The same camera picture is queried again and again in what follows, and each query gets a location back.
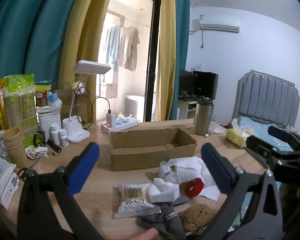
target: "hanging shirt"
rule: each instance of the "hanging shirt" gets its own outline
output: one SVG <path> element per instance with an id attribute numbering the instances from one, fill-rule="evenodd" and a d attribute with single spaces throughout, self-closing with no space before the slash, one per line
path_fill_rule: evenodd
<path id="1" fill-rule="evenodd" d="M 122 27 L 120 33 L 119 66 L 130 71 L 137 68 L 138 30 L 134 26 Z"/>
<path id="2" fill-rule="evenodd" d="M 105 62 L 106 64 L 110 65 L 111 69 L 114 72 L 118 71 L 119 46 L 120 24 L 107 29 L 105 43 L 103 47 Z"/>

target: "scissors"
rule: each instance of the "scissors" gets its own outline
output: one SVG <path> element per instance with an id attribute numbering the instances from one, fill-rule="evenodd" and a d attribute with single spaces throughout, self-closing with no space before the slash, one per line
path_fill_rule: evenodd
<path id="1" fill-rule="evenodd" d="M 37 164 L 37 162 L 40 160 L 40 157 L 35 161 L 34 164 L 32 164 L 30 167 L 26 168 L 22 168 L 18 171 L 17 173 L 17 176 L 19 177 L 19 179 L 22 179 L 23 181 L 26 180 L 26 176 L 27 176 L 27 173 L 33 169 L 33 167 Z"/>

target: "white desk lamp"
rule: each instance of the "white desk lamp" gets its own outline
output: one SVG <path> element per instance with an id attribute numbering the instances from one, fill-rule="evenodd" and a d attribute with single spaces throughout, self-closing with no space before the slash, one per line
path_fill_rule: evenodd
<path id="1" fill-rule="evenodd" d="M 90 74 L 103 75 L 107 73 L 110 69 L 111 67 L 109 65 L 100 64 L 98 62 L 88 60 L 80 60 L 73 68 L 74 73 L 76 74 L 86 74 L 83 80 L 85 80 Z M 66 118 L 62 121 L 63 128 L 66 129 L 68 139 L 72 143 L 81 142 L 82 140 L 90 136 L 90 133 L 82 128 L 81 117 L 76 115 L 71 116 L 76 89 L 77 88 L 74 89 L 72 95 L 69 118 Z"/>

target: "red round object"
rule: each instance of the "red round object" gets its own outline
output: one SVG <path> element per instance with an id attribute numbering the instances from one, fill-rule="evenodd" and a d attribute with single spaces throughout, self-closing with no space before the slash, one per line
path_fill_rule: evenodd
<path id="1" fill-rule="evenodd" d="M 193 198 L 199 195 L 199 193 L 203 190 L 203 187 L 204 183 L 200 178 L 196 178 L 187 182 L 185 186 L 186 196 L 188 196 L 189 198 Z"/>

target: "hand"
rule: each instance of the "hand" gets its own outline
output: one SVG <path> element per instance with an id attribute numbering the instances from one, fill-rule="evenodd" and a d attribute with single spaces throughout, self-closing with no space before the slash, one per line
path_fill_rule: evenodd
<path id="1" fill-rule="evenodd" d="M 141 235 L 135 236 L 130 240 L 156 240 L 159 238 L 159 232 L 155 228 L 151 228 Z"/>

